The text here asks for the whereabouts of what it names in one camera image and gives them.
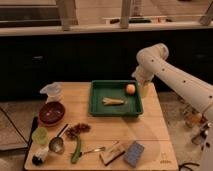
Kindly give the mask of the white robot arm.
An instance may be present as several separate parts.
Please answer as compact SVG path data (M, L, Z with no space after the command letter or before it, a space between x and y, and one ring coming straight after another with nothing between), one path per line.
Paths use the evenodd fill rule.
M207 118L212 126L205 140L200 171L213 171L213 85L169 64L166 61L168 56L169 50L163 43L140 50L136 55L138 66L132 77L141 86L154 76L158 77Z

